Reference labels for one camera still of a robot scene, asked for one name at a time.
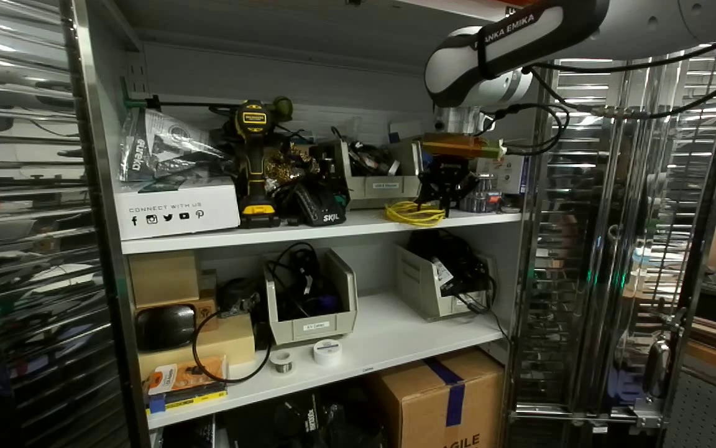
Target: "white shelf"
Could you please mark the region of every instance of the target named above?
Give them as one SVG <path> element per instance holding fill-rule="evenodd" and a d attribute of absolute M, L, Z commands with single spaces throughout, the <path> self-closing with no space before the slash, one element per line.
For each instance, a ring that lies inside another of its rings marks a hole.
<path fill-rule="evenodd" d="M 263 229 L 232 229 L 209 234 L 159 237 L 122 242 L 124 255 L 155 255 L 155 251 L 195 251 L 195 249 L 225 249 L 225 247 L 252 247 L 252 244 L 279 244 L 279 242 L 312 242 L 312 240 L 343 240 L 361 234 L 393 234 L 415 229 L 450 229 L 450 227 L 486 227 L 519 221 L 519 214 L 467 214 L 453 211 L 435 227 L 410 227 L 389 221 L 378 210 L 352 211 L 348 221 L 335 227 L 263 227 Z"/>
<path fill-rule="evenodd" d="M 343 337 L 343 359 L 338 366 L 318 366 L 312 359 L 312 343 L 279 349 L 294 354 L 294 372 L 277 373 L 266 366 L 256 378 L 228 387 L 226 398 L 209 402 L 190 409 L 168 414 L 149 414 L 149 429 L 164 429 L 181 422 L 241 409 L 250 403 L 268 402 L 277 397 L 338 384 L 345 378 L 366 377 L 373 372 L 414 364 L 421 359 L 501 342 L 503 334 L 489 316 L 457 316 L 445 321 L 425 321 L 421 313 L 407 308 L 398 293 L 373 293 L 358 300 L 356 331 Z"/>

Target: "robotic arm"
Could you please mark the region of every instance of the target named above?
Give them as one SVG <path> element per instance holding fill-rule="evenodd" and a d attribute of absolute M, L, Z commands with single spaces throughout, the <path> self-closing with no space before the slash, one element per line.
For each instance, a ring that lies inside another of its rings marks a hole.
<path fill-rule="evenodd" d="M 470 112 L 519 99 L 545 58 L 634 61 L 716 40 L 716 0 L 535 0 L 466 27 L 429 61 L 425 86 L 447 132 L 478 132 Z"/>

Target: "storage shelf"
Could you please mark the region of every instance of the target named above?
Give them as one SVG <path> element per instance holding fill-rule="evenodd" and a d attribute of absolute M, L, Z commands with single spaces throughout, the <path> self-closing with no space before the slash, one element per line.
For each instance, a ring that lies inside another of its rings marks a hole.
<path fill-rule="evenodd" d="M 486 227 L 486 225 L 511 225 L 519 221 L 519 214 L 470 214 L 453 211 L 435 227 L 410 227 L 389 221 L 378 210 L 352 211 L 348 221 L 335 227 L 263 227 L 263 229 L 232 229 L 232 232 L 207 232 L 184 237 L 159 237 L 159 240 L 135 240 L 122 242 L 124 255 L 158 255 L 158 251 L 195 251 L 195 249 L 225 249 L 225 247 L 252 247 L 252 244 L 279 244 L 279 242 L 312 242 L 312 240 L 343 240 L 361 234 L 393 234 L 415 229 L 450 229 L 450 227 Z"/>
<path fill-rule="evenodd" d="M 256 378 L 228 387 L 226 398 L 209 402 L 190 409 L 175 409 L 168 414 L 151 414 L 149 429 L 164 429 L 181 422 L 241 409 L 250 403 L 279 398 L 296 392 L 308 392 L 325 384 L 366 377 L 373 372 L 414 364 L 421 359 L 501 342 L 503 334 L 489 316 L 456 316 L 445 321 L 425 321 L 398 293 L 371 293 L 358 300 L 356 331 L 343 337 L 343 359 L 335 366 L 318 366 L 312 359 L 312 343 L 277 349 L 294 354 L 294 368 L 277 373 L 266 366 Z"/>

